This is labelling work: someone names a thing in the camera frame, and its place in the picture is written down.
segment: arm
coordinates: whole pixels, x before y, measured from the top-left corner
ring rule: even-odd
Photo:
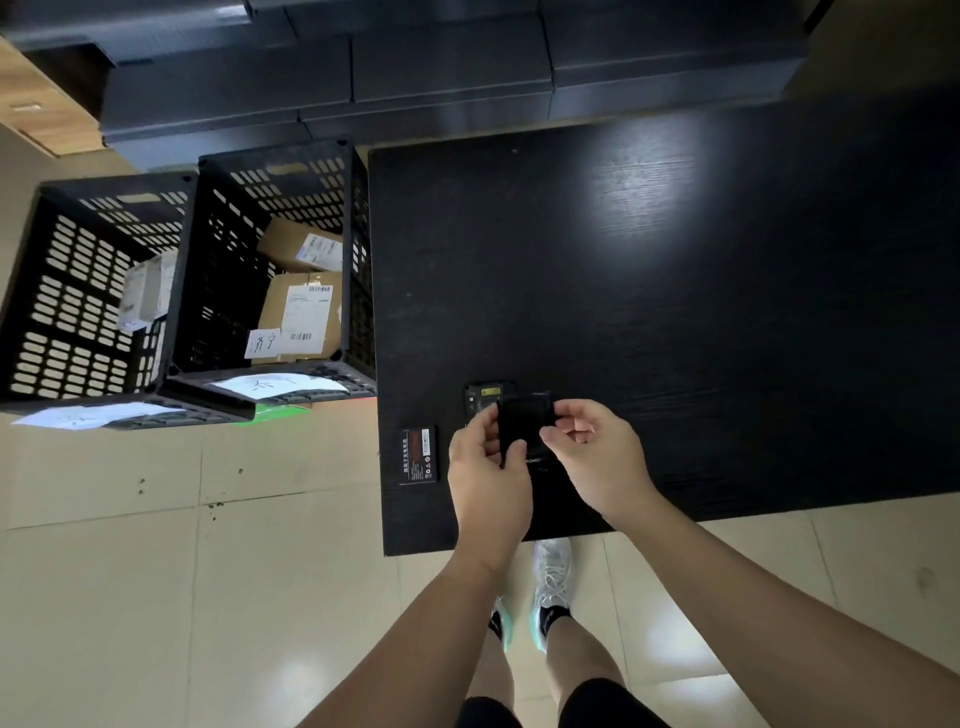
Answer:
[[[513,443],[498,467],[496,414],[495,405],[487,408],[450,444],[447,479],[460,525],[450,561],[300,728],[454,724],[493,601],[533,515],[526,445]]]
[[[662,497],[630,425],[557,402],[541,433],[588,505],[634,543],[773,726],[948,726],[960,676],[777,579]]]

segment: black device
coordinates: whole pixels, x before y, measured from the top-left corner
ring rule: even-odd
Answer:
[[[510,379],[503,381],[480,381],[464,387],[464,408],[467,410],[468,422],[474,415],[480,414],[494,402],[512,395],[516,385]]]
[[[506,395],[498,403],[500,411],[500,451],[506,455],[514,440],[527,443],[527,467],[548,470],[557,458],[540,438],[540,428],[554,425],[553,398],[549,392],[532,395]]]

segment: battery label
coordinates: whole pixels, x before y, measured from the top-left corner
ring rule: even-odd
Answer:
[[[403,462],[400,485],[426,483],[437,479],[433,433],[429,427],[404,428],[401,455]]]

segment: white box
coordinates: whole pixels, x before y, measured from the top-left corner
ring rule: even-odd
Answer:
[[[124,277],[117,327],[127,333],[167,315],[177,268],[177,251],[137,263]]]

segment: right hand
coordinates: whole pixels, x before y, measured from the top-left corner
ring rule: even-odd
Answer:
[[[640,438],[630,423],[593,400],[559,400],[554,412],[557,424],[540,431],[543,443],[566,468],[584,502],[622,530],[659,495]]]

